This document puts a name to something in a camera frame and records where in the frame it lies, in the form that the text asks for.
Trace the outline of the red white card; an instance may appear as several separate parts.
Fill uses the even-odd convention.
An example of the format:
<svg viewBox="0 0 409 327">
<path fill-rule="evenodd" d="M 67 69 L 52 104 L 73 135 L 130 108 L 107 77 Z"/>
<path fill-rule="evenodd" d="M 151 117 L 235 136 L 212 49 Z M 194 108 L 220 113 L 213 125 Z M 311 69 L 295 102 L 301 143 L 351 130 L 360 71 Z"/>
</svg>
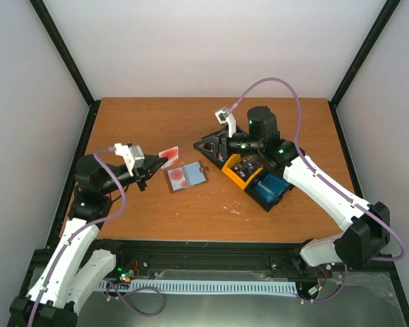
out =
<svg viewBox="0 0 409 327">
<path fill-rule="evenodd" d="M 173 191 L 179 191 L 185 189 L 188 186 L 187 179 L 182 168 L 169 170 L 168 180 Z"/>
<path fill-rule="evenodd" d="M 158 155 L 160 158 L 167 158 L 167 162 L 162 165 L 161 169 L 169 168 L 179 162 L 179 147 L 174 146 L 172 148 L 163 150 L 159 152 Z"/>
</svg>

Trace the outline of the brown leather card holder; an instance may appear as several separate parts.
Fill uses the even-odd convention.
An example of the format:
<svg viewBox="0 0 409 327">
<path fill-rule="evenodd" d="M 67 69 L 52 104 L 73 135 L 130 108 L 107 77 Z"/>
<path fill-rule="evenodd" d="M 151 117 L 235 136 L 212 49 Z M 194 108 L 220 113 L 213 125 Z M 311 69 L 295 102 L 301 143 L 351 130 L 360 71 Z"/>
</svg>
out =
<svg viewBox="0 0 409 327">
<path fill-rule="evenodd" d="M 209 171 L 209 169 L 208 167 L 202 165 L 201 161 L 195 161 L 195 162 L 180 166 L 178 168 L 183 169 L 183 172 L 185 173 L 185 177 L 188 183 L 188 186 L 185 189 L 182 189 L 179 191 L 190 189 L 192 187 L 201 185 L 203 183 L 207 183 L 209 181 L 207 177 L 207 172 Z M 171 189 L 170 182 L 168 180 L 168 170 L 165 172 L 165 177 L 166 177 L 167 186 L 168 186 L 170 193 L 178 192 L 178 191 L 173 191 Z"/>
</svg>

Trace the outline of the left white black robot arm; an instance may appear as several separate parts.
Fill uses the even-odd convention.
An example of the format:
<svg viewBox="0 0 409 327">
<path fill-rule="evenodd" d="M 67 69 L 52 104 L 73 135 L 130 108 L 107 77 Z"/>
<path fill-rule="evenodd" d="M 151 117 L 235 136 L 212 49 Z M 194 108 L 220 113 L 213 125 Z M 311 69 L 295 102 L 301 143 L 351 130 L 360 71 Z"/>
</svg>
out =
<svg viewBox="0 0 409 327">
<path fill-rule="evenodd" d="M 138 146 L 127 147 L 122 158 L 120 166 L 104 163 L 99 152 L 78 160 L 74 200 L 62 237 L 32 288 L 12 301 L 10 326 L 75 326 L 96 284 L 109 273 L 127 269 L 128 257 L 120 252 L 119 241 L 104 240 L 87 262 L 83 259 L 103 224 L 125 209 L 125 188 L 137 184 L 145 190 L 167 158 L 144 155 Z M 110 214 L 110 193 L 116 190 L 121 210 Z"/>
</svg>

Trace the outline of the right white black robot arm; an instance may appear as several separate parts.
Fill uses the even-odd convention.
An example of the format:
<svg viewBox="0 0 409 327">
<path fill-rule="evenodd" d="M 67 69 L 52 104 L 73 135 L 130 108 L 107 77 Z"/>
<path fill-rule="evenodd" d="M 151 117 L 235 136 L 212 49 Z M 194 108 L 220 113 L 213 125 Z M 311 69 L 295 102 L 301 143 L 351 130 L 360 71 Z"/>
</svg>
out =
<svg viewBox="0 0 409 327">
<path fill-rule="evenodd" d="M 249 129 L 239 129 L 233 115 L 216 112 L 223 128 L 194 143 L 194 149 L 229 176 L 265 210 L 281 198 L 276 185 L 296 187 L 327 212 L 341 233 L 303 243 L 294 266 L 344 263 L 363 268 L 381 260 L 390 241 L 390 211 L 385 204 L 354 195 L 325 174 L 295 143 L 280 136 L 277 118 L 266 106 L 247 111 Z"/>
</svg>

